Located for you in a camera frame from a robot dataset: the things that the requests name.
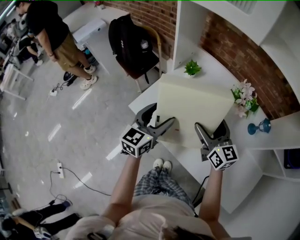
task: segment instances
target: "white cube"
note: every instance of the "white cube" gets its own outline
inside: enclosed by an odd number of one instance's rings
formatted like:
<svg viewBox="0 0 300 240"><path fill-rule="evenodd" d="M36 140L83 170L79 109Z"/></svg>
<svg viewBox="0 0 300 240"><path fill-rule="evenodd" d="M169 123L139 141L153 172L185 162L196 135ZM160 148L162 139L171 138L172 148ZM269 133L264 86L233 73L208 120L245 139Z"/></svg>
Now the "white cube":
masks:
<svg viewBox="0 0 300 240"><path fill-rule="evenodd" d="M120 137L122 149L134 157L139 157L153 146L153 137L128 125Z"/></svg>
<svg viewBox="0 0 300 240"><path fill-rule="evenodd" d="M207 158L215 170L224 170L239 160L235 145L215 147Z"/></svg>

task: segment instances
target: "white table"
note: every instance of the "white table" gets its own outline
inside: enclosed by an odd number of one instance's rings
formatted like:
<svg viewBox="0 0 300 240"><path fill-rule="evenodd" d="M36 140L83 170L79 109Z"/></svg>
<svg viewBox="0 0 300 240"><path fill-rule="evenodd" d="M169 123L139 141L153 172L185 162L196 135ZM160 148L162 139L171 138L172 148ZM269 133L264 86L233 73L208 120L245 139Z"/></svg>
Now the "white table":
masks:
<svg viewBox="0 0 300 240"><path fill-rule="evenodd" d="M107 26L100 32L94 33L84 43L84 45L90 50L105 71L108 74L112 74L116 73L117 70L122 72L122 68L116 61L116 57L113 55L113 51L108 40L109 24L112 20L127 14L129 13L113 7L100 9L99 7L94 7L94 4L87 3L68 15L63 21L69 26L72 33L75 33L82 26L94 21L95 19L106 22Z"/></svg>
<svg viewBox="0 0 300 240"><path fill-rule="evenodd" d="M203 70L202 74L195 77L195 81L223 85L227 88L232 88L234 84L238 84L238 80L204 50L199 49L199 52L193 56L193 60L196 60ZM184 76L184 65L185 62L182 63L181 67L168 74ZM149 104L157 102L158 83L159 80L129 105L134 113ZM257 138L256 135L251 136L248 134L247 126L251 122L258 125L265 117L260 108L255 115L250 115L248 119L240 119L237 115L234 115L233 109L225 117L231 132L232 142L236 144L240 157L239 162L224 172L221 205L229 213L232 213L242 203L263 175L247 150L248 147L251 147L249 144L251 145L251 142ZM188 149L168 142L162 142L162 144L199 183L202 183L204 178L209 175L210 162L202 162L200 149Z"/></svg>

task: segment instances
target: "plaid pants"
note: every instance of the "plaid pants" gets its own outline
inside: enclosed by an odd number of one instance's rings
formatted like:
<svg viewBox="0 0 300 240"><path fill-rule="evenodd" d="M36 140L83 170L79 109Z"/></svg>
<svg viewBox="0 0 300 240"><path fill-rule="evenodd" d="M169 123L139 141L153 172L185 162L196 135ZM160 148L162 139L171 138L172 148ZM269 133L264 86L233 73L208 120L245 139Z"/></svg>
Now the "plaid pants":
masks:
<svg viewBox="0 0 300 240"><path fill-rule="evenodd" d="M153 168L138 182L135 187L134 196L139 195L165 195L175 197L187 203L194 211L194 206L186 192L172 179L166 169Z"/></svg>

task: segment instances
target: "brick wall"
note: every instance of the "brick wall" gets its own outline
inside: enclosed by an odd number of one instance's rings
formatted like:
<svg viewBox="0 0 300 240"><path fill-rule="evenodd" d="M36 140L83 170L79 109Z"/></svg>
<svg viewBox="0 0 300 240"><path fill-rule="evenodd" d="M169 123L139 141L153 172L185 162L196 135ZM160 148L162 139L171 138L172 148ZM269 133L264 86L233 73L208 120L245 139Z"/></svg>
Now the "brick wall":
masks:
<svg viewBox="0 0 300 240"><path fill-rule="evenodd" d="M105 1L104 4L129 12L135 24L154 28L161 37L164 57L173 58L176 1Z"/></svg>
<svg viewBox="0 0 300 240"><path fill-rule="evenodd" d="M222 17L209 13L201 47L221 62L239 81L248 79L268 118L300 111L287 80L267 53Z"/></svg>

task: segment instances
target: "hand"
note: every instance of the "hand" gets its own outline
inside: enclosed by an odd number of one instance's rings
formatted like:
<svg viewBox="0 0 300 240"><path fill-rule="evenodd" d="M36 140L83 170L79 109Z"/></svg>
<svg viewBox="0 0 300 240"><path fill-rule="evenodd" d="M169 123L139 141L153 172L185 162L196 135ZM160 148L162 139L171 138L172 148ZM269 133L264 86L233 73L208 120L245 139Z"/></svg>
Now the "hand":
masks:
<svg viewBox="0 0 300 240"><path fill-rule="evenodd" d="M52 56L49 56L49 58L51 59L52 62L56 62L57 61L57 58L55 56L55 53L53 53Z"/></svg>
<svg viewBox="0 0 300 240"><path fill-rule="evenodd" d="M44 227L36 227L33 232L36 238L51 239L51 234Z"/></svg>

